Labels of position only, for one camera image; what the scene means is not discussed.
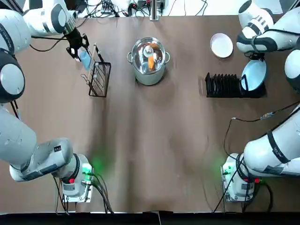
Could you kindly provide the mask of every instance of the metal pole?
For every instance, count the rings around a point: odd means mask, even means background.
[[[150,20],[157,21],[158,20],[158,11],[157,11],[157,0],[151,0],[151,14]]]

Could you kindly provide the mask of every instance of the label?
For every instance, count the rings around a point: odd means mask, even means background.
[[[75,184],[63,184],[63,188],[65,191],[74,191],[75,190]]]
[[[249,184],[248,190],[253,188],[253,183]],[[247,184],[242,184],[242,190],[247,190]]]
[[[0,23],[0,34],[3,37],[4,41],[6,42],[6,45],[8,46],[8,50],[11,54],[15,53],[15,46],[13,43],[13,40],[11,39],[10,35],[4,28],[4,26]]]
[[[61,150],[61,146],[60,145],[54,147],[54,152],[57,152],[57,151],[60,151],[60,150]]]

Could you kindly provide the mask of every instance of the robotic arm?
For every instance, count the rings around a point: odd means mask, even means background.
[[[48,173],[63,181],[63,193],[75,202],[87,200],[92,168],[84,155],[73,153],[67,138],[37,143],[33,130],[11,115],[5,103],[24,92],[25,77],[15,54],[30,45],[31,36],[44,37],[63,33],[70,43],[67,52],[88,51],[89,42],[75,27],[73,12],[64,0],[44,0],[43,7],[25,11],[23,16],[0,9],[0,159],[10,164],[15,181],[29,181]]]
[[[285,62],[285,74],[296,90],[300,90],[299,14],[300,7],[295,8],[273,25],[267,11],[247,1],[239,12],[243,30],[237,37],[237,47],[243,53],[293,49]],[[254,192],[253,178],[299,176],[300,105],[277,127],[248,142],[244,153],[231,154],[221,167],[221,173],[224,187],[228,186],[226,200],[229,202],[243,202],[246,195],[250,200]]]

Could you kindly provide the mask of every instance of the brown table surface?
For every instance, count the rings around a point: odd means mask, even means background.
[[[254,119],[299,99],[285,79],[288,52],[266,55],[267,97],[213,99],[199,94],[198,82],[208,72],[240,75],[248,62],[235,45],[241,31],[237,16],[161,17],[159,22],[89,19],[79,30],[91,44],[97,42],[104,59],[112,63],[107,98],[88,96],[89,87],[80,77],[84,69],[67,54],[68,43],[61,41],[46,53],[28,48],[17,55],[26,76],[18,103],[22,120],[40,143],[67,137],[75,153],[101,163],[114,211],[211,211],[222,195],[220,166],[226,160],[222,146],[230,118]],[[210,50],[210,38],[218,32],[234,43],[228,59],[221,60]],[[146,36],[159,39],[171,55],[165,78],[151,87],[135,82],[126,60],[134,43]],[[46,49],[54,42],[32,44]],[[233,122],[230,152],[242,152],[248,141],[289,112],[257,123]],[[51,175],[16,183],[8,164],[1,162],[0,179],[0,211],[54,211]],[[266,180],[274,193],[274,211],[300,210],[298,178]],[[262,187],[248,210],[264,211],[268,202]],[[240,211],[240,204],[227,203],[226,210]],[[77,211],[103,211],[99,194],[95,191],[92,203],[79,204]]]

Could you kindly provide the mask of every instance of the black dish rack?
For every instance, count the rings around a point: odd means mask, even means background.
[[[248,83],[246,76],[242,76],[241,80],[245,80],[246,88]],[[244,90],[241,86],[241,80],[236,74],[214,74],[210,76],[208,73],[205,77],[206,97],[208,98],[261,98],[266,96],[267,91],[264,82],[255,90]]]
[[[112,69],[110,62],[104,62],[98,47],[94,45],[94,57],[92,57],[92,67],[90,69],[90,79],[84,74],[83,77],[90,87],[89,96],[105,98],[108,90],[109,77]]]

